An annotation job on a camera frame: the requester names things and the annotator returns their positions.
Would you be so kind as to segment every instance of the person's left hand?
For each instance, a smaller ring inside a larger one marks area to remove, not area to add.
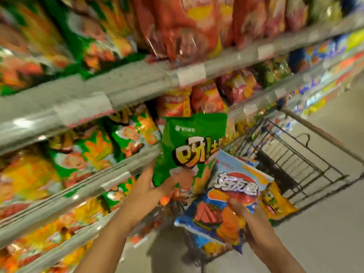
[[[179,180],[193,178],[189,169],[183,169],[179,174],[169,177],[161,186],[155,188],[152,182],[153,171],[154,163],[151,163],[140,175],[127,199],[120,206],[118,214],[122,214],[120,219],[123,220],[123,225],[128,224],[129,231],[157,206],[162,197],[171,193]]]

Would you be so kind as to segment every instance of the person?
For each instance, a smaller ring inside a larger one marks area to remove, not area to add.
[[[190,176],[181,171],[169,177],[161,186],[152,183],[154,165],[150,164],[140,175],[127,199],[100,231],[92,247],[79,263],[74,273],[114,273],[124,249],[126,238],[155,206],[160,199],[169,195],[179,180]],[[304,273],[305,271],[284,247],[265,213],[257,207],[250,213],[234,198],[229,199],[233,211],[247,222],[246,240],[258,258],[272,273]]]

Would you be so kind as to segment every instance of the shopping cart handle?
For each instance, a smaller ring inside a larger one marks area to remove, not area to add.
[[[321,128],[318,128],[316,125],[310,123],[309,121],[306,121],[305,119],[302,119],[299,115],[296,115],[291,110],[283,108],[282,105],[278,104],[275,108],[277,110],[283,112],[286,116],[291,117],[292,119],[296,120],[297,122],[299,122],[303,126],[307,127],[312,132],[316,133],[318,136],[324,138],[329,143],[332,143],[334,146],[338,147],[339,149],[344,151],[346,154],[348,154],[350,157],[352,157],[353,159],[359,161],[360,163],[362,163],[364,165],[364,159],[361,156],[359,156],[356,153],[349,150],[339,140],[337,140],[335,137],[331,136],[330,134],[326,133]]]

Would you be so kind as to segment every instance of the shopping cart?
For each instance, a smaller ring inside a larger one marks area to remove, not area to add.
[[[288,133],[283,122],[278,123],[272,118],[272,114],[277,115],[277,110],[285,114],[286,120],[302,124],[312,134],[301,133],[293,136]],[[274,227],[364,178],[362,173],[351,180],[349,175],[344,174],[311,150],[309,143],[313,134],[338,147],[339,150],[364,165],[364,159],[343,146],[334,137],[281,106],[275,106],[266,111],[245,136],[235,139],[225,150],[233,152],[234,156],[259,160],[266,172],[275,178],[281,194],[298,208],[298,212],[294,214],[281,220],[273,220]],[[207,263],[221,255],[207,257],[195,245],[193,236],[185,232],[187,247],[194,256],[195,264],[201,266],[202,272],[205,272]]]

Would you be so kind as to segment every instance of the beige floor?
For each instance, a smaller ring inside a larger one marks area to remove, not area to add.
[[[309,121],[364,156],[364,76],[349,92],[329,102]],[[296,127],[294,133],[304,131]],[[313,136],[310,142],[323,158],[351,176],[364,167],[333,146]],[[276,228],[286,247],[307,272],[364,272],[364,181],[313,206]],[[194,273],[200,269],[184,262],[187,248],[178,229],[159,232],[129,251],[118,267],[121,272]],[[244,255],[230,252],[207,266],[207,273],[268,272],[248,246]]]

